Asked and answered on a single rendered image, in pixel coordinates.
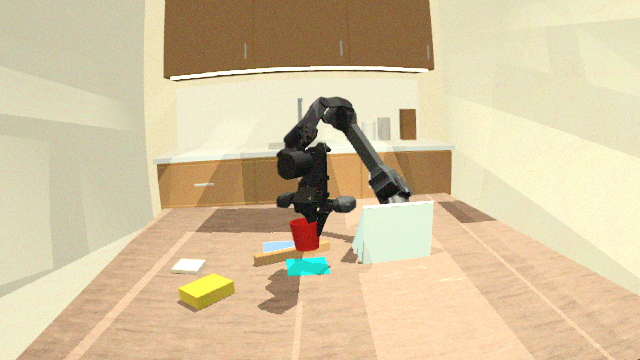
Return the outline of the red cup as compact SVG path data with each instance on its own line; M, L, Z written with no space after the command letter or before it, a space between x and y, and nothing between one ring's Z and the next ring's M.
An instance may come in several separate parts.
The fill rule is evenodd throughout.
M320 236L317 236L317 221L308 224L305 218L290 223L293 243L298 251L315 251L319 248Z

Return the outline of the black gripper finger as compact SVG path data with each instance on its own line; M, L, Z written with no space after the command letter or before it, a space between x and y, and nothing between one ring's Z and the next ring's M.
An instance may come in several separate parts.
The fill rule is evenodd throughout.
M317 211L315 212L316 216L317 216L317 236L319 237L321 235L321 232L324 228L325 222L329 216L329 214L334 211L333 209L330 210L329 212L326 211Z
M311 224L317 221L317 216L315 213L313 214L301 213L301 214L305 217L308 224Z

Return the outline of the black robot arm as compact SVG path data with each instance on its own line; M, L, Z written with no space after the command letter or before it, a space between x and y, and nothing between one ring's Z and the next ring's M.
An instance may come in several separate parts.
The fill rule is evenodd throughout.
M324 114L327 108L330 109ZM277 172L281 178L290 180L327 173L327 152L331 152L331 148L325 142L318 142L305 150L317 137L316 127L320 119L346 135L369 170L369 184L380 205L410 202L413 191L395 169L382 161L357 125L357 115L351 102L339 96L318 97L302 120L283 138L285 149L276 153ZM313 214L316 208L324 207L326 197L319 182L305 186L304 181L299 181L292 201L296 213Z

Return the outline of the yellow rectangular block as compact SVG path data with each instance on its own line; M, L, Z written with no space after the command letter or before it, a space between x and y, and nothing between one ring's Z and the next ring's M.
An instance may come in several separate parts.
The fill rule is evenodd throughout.
M215 273L178 288L180 299L200 310L235 293L233 281Z

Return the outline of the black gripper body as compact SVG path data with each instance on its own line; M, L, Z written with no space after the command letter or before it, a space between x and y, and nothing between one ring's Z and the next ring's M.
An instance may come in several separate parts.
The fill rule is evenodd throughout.
M305 182L305 186L313 186L313 182L319 182L320 188L325 193L326 202L324 207L319 207L319 211L329 212L330 210L334 210L336 213L351 213L354 209L357 208L357 200L354 196L339 196L336 199L328 199L330 197L330 193L327 188L327 181L329 180L329 176L327 173L325 174L317 174L317 175L306 175L301 178L301 181ZM293 197L295 192L286 192L281 194L276 199L276 207L277 208L288 208L291 204L293 204Z

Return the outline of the tan flat bar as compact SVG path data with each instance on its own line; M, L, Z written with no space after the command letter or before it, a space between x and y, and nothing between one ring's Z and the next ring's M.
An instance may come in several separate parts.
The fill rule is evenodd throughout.
M254 255L254 263L259 265L266 265L275 263L282 260L290 260L299 258L302 256L319 253L319 252L327 252L331 251L331 243L328 240L320 241L319 248L315 251L298 251L296 247L294 248L285 248L276 251L271 251L268 253L259 253Z

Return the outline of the cream flat square block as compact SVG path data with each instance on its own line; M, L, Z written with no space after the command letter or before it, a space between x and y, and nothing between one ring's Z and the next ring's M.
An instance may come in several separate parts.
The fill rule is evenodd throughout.
M181 259L177 264L171 269L172 273L182 273L182 274L199 274L202 267L205 266L206 261L202 259L190 260L190 259Z

